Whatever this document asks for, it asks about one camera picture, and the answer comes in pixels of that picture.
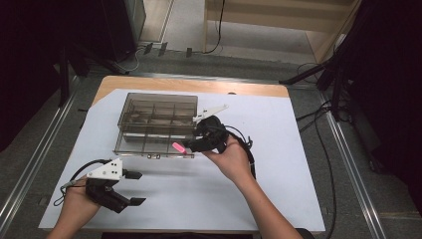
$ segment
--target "floor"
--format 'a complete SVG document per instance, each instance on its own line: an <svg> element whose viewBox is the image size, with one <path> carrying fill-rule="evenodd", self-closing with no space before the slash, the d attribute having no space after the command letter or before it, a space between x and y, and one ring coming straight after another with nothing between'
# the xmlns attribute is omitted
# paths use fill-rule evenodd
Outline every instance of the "floor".
<svg viewBox="0 0 422 239"><path fill-rule="evenodd" d="M243 32L245 29L242 27L245 28L245 26L237 25L223 25L222 51L220 47L220 52L216 51L214 55L198 54L186 58L186 48L196 49L201 47L201 39L197 36L197 33L199 25L202 26L202 20L199 24L199 21L195 23L193 18L183 18L186 15L183 14L183 11L186 11L187 6L191 6L198 11L201 9L200 4L195 5L193 2L196 4L201 1L174 1L165 33L162 36L162 41L168 42L167 50L173 51L167 51L164 56L158 56L158 50L152 50L147 55L138 54L137 59L140 64L135 71L130 73L131 75L139 76L145 73L155 73L204 76L210 80L224 78L228 81L277 84L278 80L287 80L295 76L298 71L312 66L306 65L299 68L301 64L315 61L315 59L312 59L312 52L309 44L307 44L305 33L281 30L285 31L283 35L279 35L282 33L274 33L273 36L273 31L269 33L272 29L257 28L256 30L251 29L252 32L257 33L254 35L250 34L251 32ZM196 10L193 12L198 17L201 15ZM215 31L214 23L209 23L208 29L211 47L213 46L212 32ZM255 45L260 41L268 42L262 44L265 47ZM125 67L135 66L136 58L129 58L121 64ZM55 190L61 170L72 152L79 128L84 122L85 114L80 112L79 109L90 107L102 78L109 74L110 72L101 66L91 64L88 77L78 79L81 83L73 90L75 98L70 105L69 112L49 150L44 155L44 161L35 175L34 182L30 185L19 210L16 211L15 218L4 238L45 238L46 232L38 229L38 223L44 214L46 203L51 199L52 191ZM310 77L307 82L303 81L289 87L289 94L297 117L315 111L321 104L321 94L313 84L315 80L314 77ZM21 173L36 150L38 142L42 139L51 119L57 112L58 98L58 93L53 95L22 129L14 142L6 150L0 152L0 162L3 165L9 165L6 167L7 170L0 175L0 179L4 182L0 188L0 200L2 202L14 189ZM298 128L307 123L308 121L301 121ZM422 218L416 211L407 193L406 186L393 175L372 172L367 163L368 154L361 145L353 126L347 122L341 122L340 126L352 152L353 160L385 232L385 237L382 235L373 236L362 213L361 203L356 197L354 185L350 180L336 140L332 135L328 118L321 118L317 126L321 131L322 141L327 147L335 182L337 212L331 238L421 238ZM328 229L333 218L333 203L327 161L314 126L301 133L301 137L314 180L321 214L325 227ZM316 235L316 238L325 238L325 236L325 233L321 233ZM101 238L101 233L82 231L76 238Z"/></svg>

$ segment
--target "pink eraser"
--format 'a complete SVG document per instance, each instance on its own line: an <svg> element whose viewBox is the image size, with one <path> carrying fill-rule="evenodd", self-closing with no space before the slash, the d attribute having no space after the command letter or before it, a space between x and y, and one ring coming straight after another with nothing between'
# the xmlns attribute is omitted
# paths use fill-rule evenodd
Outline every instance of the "pink eraser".
<svg viewBox="0 0 422 239"><path fill-rule="evenodd" d="M181 152L181 153L183 153L183 154L186 154L187 152L186 152L186 148L184 148L182 145L180 145L179 143L177 143L177 142L174 142L173 144L172 144L172 146L177 150L177 151L179 151L179 152Z"/></svg>

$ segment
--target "wooden desk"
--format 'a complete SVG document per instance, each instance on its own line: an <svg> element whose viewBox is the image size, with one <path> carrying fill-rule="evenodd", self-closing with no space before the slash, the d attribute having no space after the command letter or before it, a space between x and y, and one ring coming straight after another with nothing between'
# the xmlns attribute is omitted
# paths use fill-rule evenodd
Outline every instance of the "wooden desk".
<svg viewBox="0 0 422 239"><path fill-rule="evenodd" d="M313 232L324 230L292 104L287 89L280 85L106 77L52 198L60 197L59 187L85 163L97 158L115 157L112 150L118 136L117 122L129 92L197 96L198 109L227 103L229 108L218 117L225 125L235 126L245 136L251 136L257 180L269 198L295 227ZM121 180L114 187L115 191L125 197L144 197L145 202L128 207L120 214L102 208L85 226L86 229L257 232L258 227L242 194L201 153L195 153L193 159L161 157L151 160L140 156L122 159L124 168L140 171L143 177L140 180ZM61 208L54 207L53 201L40 228L53 228L60 215Z"/></svg>
<svg viewBox="0 0 422 239"><path fill-rule="evenodd" d="M204 52L207 21L220 20L222 2L205 2ZM360 0L226 0L223 22L305 30L320 63L332 54L339 36L347 33L359 4Z"/></svg>

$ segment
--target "white tabletop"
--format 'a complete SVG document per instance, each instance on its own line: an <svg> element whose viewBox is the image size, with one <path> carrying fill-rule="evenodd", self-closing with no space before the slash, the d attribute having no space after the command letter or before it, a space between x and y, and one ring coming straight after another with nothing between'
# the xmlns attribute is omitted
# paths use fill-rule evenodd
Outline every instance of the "white tabletop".
<svg viewBox="0 0 422 239"><path fill-rule="evenodd" d="M289 98L188 92L115 90L88 112L72 155L56 186L40 228L54 227L61 206L60 186L85 163L116 158L117 122L127 93L198 96L198 112L229 105L217 115L253 140L257 180L276 207L297 228L324 231L302 141ZM123 168L140 171L140 180L122 179L114 190L127 198L144 197L140 206L117 214L107 208L85 226L101 231L256 232L258 227L242 194L208 158L147 159L121 157ZM97 166L87 168L84 173Z"/></svg>

